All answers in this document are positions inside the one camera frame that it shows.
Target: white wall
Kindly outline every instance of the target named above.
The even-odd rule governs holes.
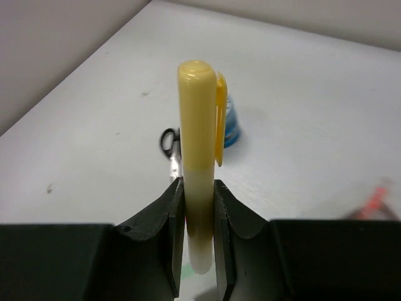
[[[401,0],[172,0],[401,50]]]
[[[0,1],[0,135],[148,2]]]

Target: highlighter barrel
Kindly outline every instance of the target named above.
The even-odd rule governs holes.
[[[212,264],[217,78],[204,61],[178,68],[185,215],[190,263],[204,274]]]

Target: black scissor handle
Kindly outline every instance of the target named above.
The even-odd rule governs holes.
[[[170,144],[170,146],[168,148],[165,149],[164,148],[164,142],[165,142],[166,139],[168,139],[168,137],[170,135],[172,135],[171,144]],[[180,142],[180,131],[178,130],[178,134],[177,134],[174,129],[171,129],[171,128],[166,129],[163,132],[162,136],[160,137],[160,141],[159,141],[160,149],[162,150],[164,155],[168,159],[170,159],[171,155],[173,154],[174,143],[179,143],[179,142]]]

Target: yellow highlighter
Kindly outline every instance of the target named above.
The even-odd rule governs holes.
[[[189,260],[205,274],[212,265],[214,161],[221,166],[227,85],[206,62],[186,61],[178,68],[178,86]]]

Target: small debris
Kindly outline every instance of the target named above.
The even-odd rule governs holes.
[[[51,192],[53,191],[53,188],[51,188],[51,184],[46,188],[46,192],[48,194],[51,194]]]

